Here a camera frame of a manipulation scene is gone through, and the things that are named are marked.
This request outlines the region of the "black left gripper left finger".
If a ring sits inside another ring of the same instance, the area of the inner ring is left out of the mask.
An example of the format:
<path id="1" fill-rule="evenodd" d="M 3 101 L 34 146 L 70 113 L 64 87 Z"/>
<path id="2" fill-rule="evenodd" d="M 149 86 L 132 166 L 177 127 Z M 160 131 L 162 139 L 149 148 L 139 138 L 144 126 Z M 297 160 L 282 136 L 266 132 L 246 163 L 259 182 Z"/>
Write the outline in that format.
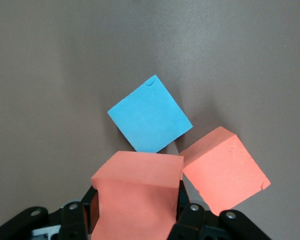
<path id="1" fill-rule="evenodd" d="M 29 207 L 0 226 L 0 240 L 89 240 L 99 219 L 99 195 L 92 186 L 79 201 L 49 213 Z"/>

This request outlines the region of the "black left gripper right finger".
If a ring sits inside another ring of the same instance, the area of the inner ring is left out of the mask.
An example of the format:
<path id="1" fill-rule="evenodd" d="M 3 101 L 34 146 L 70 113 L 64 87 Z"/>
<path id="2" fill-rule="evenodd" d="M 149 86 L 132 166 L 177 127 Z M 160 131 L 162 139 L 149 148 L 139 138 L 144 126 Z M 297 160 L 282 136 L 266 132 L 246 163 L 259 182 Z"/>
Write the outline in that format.
<path id="1" fill-rule="evenodd" d="M 190 202 L 184 182 L 179 182 L 176 223 L 169 240 L 270 240 L 256 224 L 238 210 L 218 216 L 202 205 Z"/>

